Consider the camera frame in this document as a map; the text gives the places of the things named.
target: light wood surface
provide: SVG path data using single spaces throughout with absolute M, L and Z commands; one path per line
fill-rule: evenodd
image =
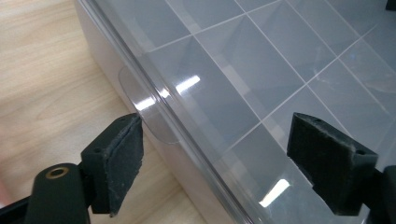
M 89 53 L 73 1 L 0 0 L 0 183 L 11 201 L 30 194 L 41 170 L 79 163 L 79 152 L 127 113 Z M 119 215 L 92 223 L 205 222 L 145 140 Z

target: transparent lid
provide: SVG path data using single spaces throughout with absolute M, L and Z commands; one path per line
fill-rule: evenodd
M 287 157 L 294 112 L 396 164 L 396 12 L 386 0 L 96 0 L 247 215 L 340 217 Z M 154 105 L 136 103 L 141 112 Z

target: compartment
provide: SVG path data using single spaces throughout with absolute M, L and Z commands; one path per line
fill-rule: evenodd
M 287 1 L 336 55 L 341 54 L 359 38 L 359 35 L 350 28 L 349 24 L 326 1 Z
M 304 84 L 248 17 L 196 37 L 261 119 Z
M 294 112 L 323 119 L 341 132 L 347 133 L 346 129 L 340 125 L 313 92 L 304 87 L 263 121 L 265 128 L 285 151 L 288 146 L 291 118 Z
M 393 71 L 396 71 L 395 23 L 396 13 L 385 11 L 377 26 L 363 38 Z
M 375 27 L 381 15 L 384 14 L 387 4 L 385 0 L 330 0 L 328 2 L 359 35 L 364 35 Z
M 96 2 L 131 49 L 151 51 L 190 34 L 164 0 Z
M 242 7 L 245 11 L 250 11 L 258 7 L 265 6 L 276 0 L 236 0 L 239 6 Z
M 166 0 L 192 33 L 238 16 L 242 9 L 230 0 Z
M 249 16 L 305 81 L 334 59 L 332 52 L 287 2 L 278 1 Z
M 396 73 L 364 40 L 345 52 L 341 61 L 396 118 Z
M 141 62 L 163 79 L 177 102 L 169 105 L 210 160 L 259 122 L 195 38 L 155 50 Z
M 392 118 L 341 63 L 332 63 L 309 86 L 353 138 L 377 150 Z

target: black clamp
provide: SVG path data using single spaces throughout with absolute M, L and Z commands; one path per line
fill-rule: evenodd
M 375 169 L 378 155 L 321 119 L 295 113 L 288 156 L 339 216 L 370 209 L 367 223 L 396 223 L 396 166 Z
M 90 223 L 94 214 L 115 216 L 143 158 L 142 120 L 116 119 L 81 153 L 81 163 L 51 166 L 35 177 L 32 195 L 0 209 L 2 224 Z

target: brass screw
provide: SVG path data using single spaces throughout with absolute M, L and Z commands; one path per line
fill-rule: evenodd
M 59 177 L 66 175 L 68 172 L 69 172 L 69 168 L 64 167 L 64 166 L 53 168 L 52 170 L 50 170 L 46 173 L 46 178 L 47 179 L 57 179 Z

